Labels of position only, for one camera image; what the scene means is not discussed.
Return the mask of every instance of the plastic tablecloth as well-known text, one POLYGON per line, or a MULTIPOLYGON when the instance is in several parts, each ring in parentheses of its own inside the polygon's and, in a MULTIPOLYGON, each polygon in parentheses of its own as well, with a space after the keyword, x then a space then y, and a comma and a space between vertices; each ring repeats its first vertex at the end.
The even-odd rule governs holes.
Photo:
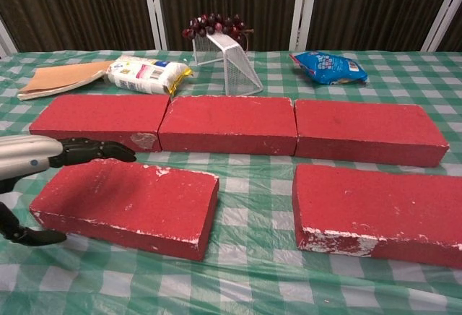
MULTIPOLYGON (((193 63, 189 52, 125 53, 193 63)), ((333 53, 358 60, 370 82, 318 86, 292 63, 288 52, 249 52, 264 86, 258 95, 421 105, 450 143, 439 167, 285 156, 140 153, 141 163, 208 171, 220 177, 219 204, 205 260, 192 262, 125 249, 78 235, 42 248, 2 240, 0 313, 461 313, 462 270, 296 248, 291 186, 298 163, 462 176, 462 53, 333 53)), ((0 135, 28 133, 30 123, 52 101, 48 97, 21 102, 16 97, 36 67, 104 61, 120 54, 18 53, 0 60, 0 135)), ((178 95, 224 94, 223 63, 191 67, 195 75, 183 82, 178 95)), ((138 94, 103 80, 72 93, 138 94)), ((24 178, 0 200, 23 224, 37 227, 28 205, 56 172, 50 169, 24 178)))

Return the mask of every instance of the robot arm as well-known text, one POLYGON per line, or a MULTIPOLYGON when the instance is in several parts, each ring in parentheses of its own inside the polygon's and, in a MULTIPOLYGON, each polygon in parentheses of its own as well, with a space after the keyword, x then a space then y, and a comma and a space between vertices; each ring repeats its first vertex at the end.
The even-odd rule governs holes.
MULTIPOLYGON (((0 137, 0 194, 11 192, 18 180, 50 167, 87 163, 95 158, 134 162, 135 152, 117 142, 87 138, 56 140, 44 136, 0 137)), ((54 230, 34 231, 22 227, 8 207, 0 202, 0 233, 8 240, 28 246, 48 245, 66 239, 54 230)))

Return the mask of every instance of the grapes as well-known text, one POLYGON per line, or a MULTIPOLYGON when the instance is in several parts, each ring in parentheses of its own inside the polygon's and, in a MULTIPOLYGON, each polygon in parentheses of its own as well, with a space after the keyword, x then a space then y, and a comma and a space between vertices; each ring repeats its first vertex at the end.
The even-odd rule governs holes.
POLYGON ((188 27, 189 27, 189 28, 193 28, 193 25, 194 25, 194 23, 196 23, 196 22, 197 22, 197 19, 196 19, 196 18, 193 18, 193 19, 189 20, 189 22, 188 22, 188 27))
POLYGON ((239 30, 238 30, 236 27, 233 27, 233 28, 231 29, 231 36, 232 36, 233 38, 236 38, 237 36, 239 36, 239 30))
POLYGON ((215 23, 217 22, 217 17, 215 17, 214 13, 209 15, 209 25, 215 27, 215 23))
POLYGON ((227 17, 225 19, 225 25, 228 27, 232 27, 232 19, 230 17, 227 17))
POLYGON ((196 37, 196 32, 194 30, 189 30, 188 38, 193 40, 196 37))
POLYGON ((194 39, 198 35, 206 37, 207 34, 223 33, 228 35, 238 43, 244 43, 246 35, 253 33, 249 30, 244 21, 241 20, 239 14, 234 17, 226 17, 221 14, 203 14, 199 17, 194 17, 188 21, 188 27, 181 32, 184 38, 194 39))
POLYGON ((181 35, 183 36, 183 38, 188 38, 188 36, 189 36, 189 29, 186 28, 186 29, 184 29, 183 31, 181 31, 181 35))

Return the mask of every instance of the red brick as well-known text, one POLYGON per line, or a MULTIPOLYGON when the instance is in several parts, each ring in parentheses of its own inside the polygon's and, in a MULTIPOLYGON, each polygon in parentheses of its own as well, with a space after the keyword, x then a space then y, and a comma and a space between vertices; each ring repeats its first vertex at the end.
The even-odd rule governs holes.
POLYGON ((449 148, 418 105, 295 102, 295 156, 435 167, 449 148))
POLYGON ((60 170, 30 211, 47 228, 201 260, 218 188, 209 173, 93 160, 60 170))
POLYGON ((297 247, 462 268, 462 177, 298 165, 297 247))
POLYGON ((163 150, 293 155, 297 127, 289 98, 189 96, 170 104, 163 150))
POLYGON ((135 151, 160 151, 157 131, 166 95, 63 95, 30 125, 31 134, 120 142, 135 151))

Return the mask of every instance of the mesh basket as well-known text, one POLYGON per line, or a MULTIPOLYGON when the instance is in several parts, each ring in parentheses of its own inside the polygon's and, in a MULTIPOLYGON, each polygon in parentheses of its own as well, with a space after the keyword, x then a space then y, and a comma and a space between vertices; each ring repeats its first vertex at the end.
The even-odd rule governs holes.
POLYGON ((226 95, 252 95, 262 91, 263 85, 244 50, 230 36, 215 33, 196 37, 193 48, 199 66, 224 61, 226 95))
POLYGON ((196 64, 210 64, 223 59, 222 50, 208 37, 196 37, 193 39, 194 59, 196 64))

